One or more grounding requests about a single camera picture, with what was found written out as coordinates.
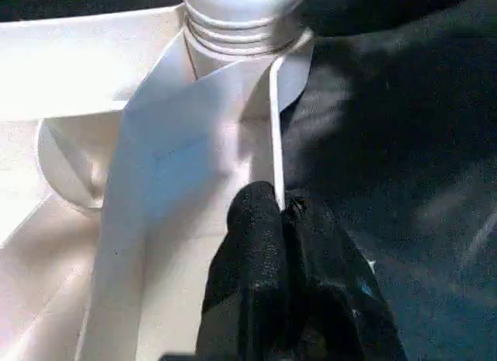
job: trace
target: black fabric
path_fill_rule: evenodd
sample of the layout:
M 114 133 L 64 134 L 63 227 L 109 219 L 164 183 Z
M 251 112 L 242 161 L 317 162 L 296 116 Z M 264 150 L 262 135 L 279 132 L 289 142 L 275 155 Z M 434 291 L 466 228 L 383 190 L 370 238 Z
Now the black fabric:
M 306 359 L 405 360 L 394 318 L 367 260 L 323 202 L 290 196 L 283 213 L 292 342 L 314 341 Z
M 246 186 L 209 270 L 196 357 L 404 360 L 367 260 L 320 201 Z
M 285 184 L 377 261 L 409 359 L 494 359 L 497 42 L 443 30 L 320 43 L 281 116 Z
M 198 356 L 264 359 L 279 347 L 288 313 L 287 263 L 274 189 L 255 182 L 228 213 L 228 234 L 209 270 Z
M 0 22 L 160 8 L 182 0 L 0 0 Z
M 388 30 L 463 0 L 306 0 L 302 21 L 319 36 Z

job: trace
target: white plastic part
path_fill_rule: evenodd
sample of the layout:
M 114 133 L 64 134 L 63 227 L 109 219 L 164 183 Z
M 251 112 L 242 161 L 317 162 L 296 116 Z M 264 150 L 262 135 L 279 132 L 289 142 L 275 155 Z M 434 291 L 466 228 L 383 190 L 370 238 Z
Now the white plastic part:
M 130 107 L 173 95 L 195 81 L 182 32 L 164 49 Z M 80 210 L 100 210 L 116 148 L 121 112 L 45 119 L 37 138 L 40 170 L 62 199 Z
M 273 58 L 239 61 L 168 99 L 136 109 L 130 102 L 107 183 L 79 361 L 194 352 L 207 269 L 231 200 L 251 181 L 278 177 L 283 202 L 272 120 L 305 85 L 308 41 L 274 72 Z M 287 65 L 294 61 L 299 66 Z M 275 80 L 290 70 L 299 74 L 279 92 Z
M 209 50 L 231 56 L 274 53 L 302 34 L 303 0 L 183 0 L 189 31 Z
M 121 110 L 183 16 L 177 5 L 0 23 L 0 120 Z
M 0 359 L 74 358 L 88 300 L 97 217 L 45 199 L 0 248 Z

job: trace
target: gloved hand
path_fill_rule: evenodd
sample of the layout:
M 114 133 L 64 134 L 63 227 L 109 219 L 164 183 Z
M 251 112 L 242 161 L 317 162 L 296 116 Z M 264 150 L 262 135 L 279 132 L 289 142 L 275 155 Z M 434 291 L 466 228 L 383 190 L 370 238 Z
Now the gloved hand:
M 326 205 L 254 182 L 235 197 L 212 261 L 201 359 L 404 360 L 367 260 Z

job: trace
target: white plastic strip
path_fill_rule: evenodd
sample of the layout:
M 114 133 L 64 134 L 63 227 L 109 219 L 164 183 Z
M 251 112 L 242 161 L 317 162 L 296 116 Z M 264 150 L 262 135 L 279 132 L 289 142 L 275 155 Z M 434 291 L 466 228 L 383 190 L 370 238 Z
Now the white plastic strip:
M 285 182 L 280 113 L 298 98 L 307 84 L 314 50 L 311 38 L 312 33 L 307 31 L 293 49 L 275 61 L 269 76 L 274 189 L 281 210 L 285 209 Z

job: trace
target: gloved finger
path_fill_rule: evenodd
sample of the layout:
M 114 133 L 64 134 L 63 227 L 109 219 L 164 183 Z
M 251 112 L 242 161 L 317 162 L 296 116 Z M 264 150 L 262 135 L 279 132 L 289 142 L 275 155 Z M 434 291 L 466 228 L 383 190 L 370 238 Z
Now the gloved finger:
M 242 189 L 209 270 L 197 355 L 262 359 L 284 337 L 287 265 L 280 210 L 268 182 Z

